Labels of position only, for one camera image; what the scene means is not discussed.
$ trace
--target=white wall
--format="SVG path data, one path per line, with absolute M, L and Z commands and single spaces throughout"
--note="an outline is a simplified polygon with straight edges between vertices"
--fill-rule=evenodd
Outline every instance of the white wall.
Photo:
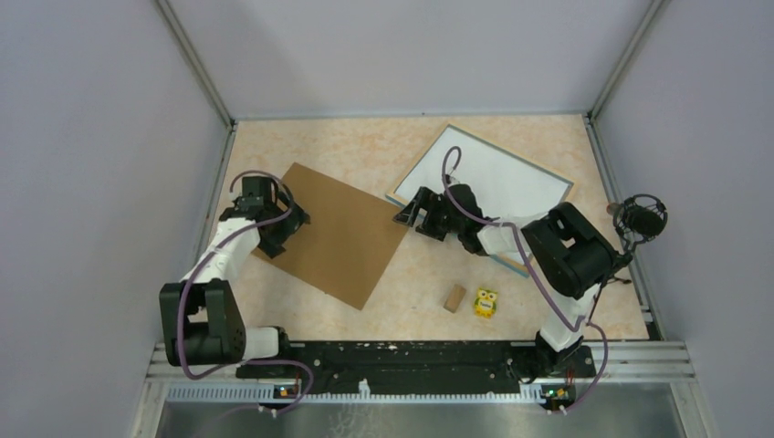
M 150 0 L 0 5 L 0 436 L 128 433 L 225 130 Z
M 172 0 L 237 118 L 581 112 L 648 0 Z
M 672 2 L 601 118 L 626 193 L 661 196 L 643 248 L 722 436 L 774 430 L 774 3 Z

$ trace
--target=yellow toy figure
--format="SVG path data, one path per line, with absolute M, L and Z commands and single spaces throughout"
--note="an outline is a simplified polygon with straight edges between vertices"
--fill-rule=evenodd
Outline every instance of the yellow toy figure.
M 479 287 L 473 309 L 479 317 L 492 318 L 492 315 L 497 311 L 497 292 Z

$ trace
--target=marbled tabletop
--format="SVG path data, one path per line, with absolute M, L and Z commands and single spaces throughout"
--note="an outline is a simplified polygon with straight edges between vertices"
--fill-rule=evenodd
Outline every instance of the marbled tabletop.
M 570 200 L 619 247 L 580 115 L 243 121 L 225 180 L 248 169 L 281 177 L 298 162 L 384 198 L 447 122 L 563 172 L 577 184 Z M 227 185 L 218 212 L 229 205 Z M 619 276 L 628 277 L 629 272 Z M 443 304 L 455 283 L 466 287 L 467 294 L 453 314 Z M 473 312 L 477 287 L 499 292 L 491 319 Z M 531 278 L 469 255 L 454 238 L 440 243 L 413 231 L 401 242 L 363 310 L 255 256 L 246 261 L 234 291 L 247 326 L 281 326 L 292 339 L 306 340 L 534 339 L 549 312 Z M 632 285 L 607 286 L 594 320 L 610 339 L 647 338 Z M 599 337 L 594 330 L 586 335 Z

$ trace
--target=wooden block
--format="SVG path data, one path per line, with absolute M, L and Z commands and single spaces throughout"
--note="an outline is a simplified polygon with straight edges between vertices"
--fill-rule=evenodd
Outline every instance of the wooden block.
M 446 298 L 444 308 L 452 313 L 457 311 L 459 303 L 462 302 L 462 298 L 465 297 L 465 288 L 459 285 L 452 287 L 452 291 L 449 292 L 449 296 Z

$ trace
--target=whiteboard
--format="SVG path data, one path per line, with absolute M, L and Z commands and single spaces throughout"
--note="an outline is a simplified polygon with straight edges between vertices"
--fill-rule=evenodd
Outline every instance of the whiteboard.
M 556 171 L 447 124 L 387 193 L 387 198 L 405 206 L 422 186 L 442 193 L 441 167 L 446 152 L 453 146 L 462 150 L 462 160 L 452 176 L 470 185 L 478 206 L 489 217 L 545 213 L 566 200 L 575 185 Z M 448 172 L 455 160 L 453 153 L 448 160 Z M 526 272 L 518 253 L 493 258 L 518 272 Z

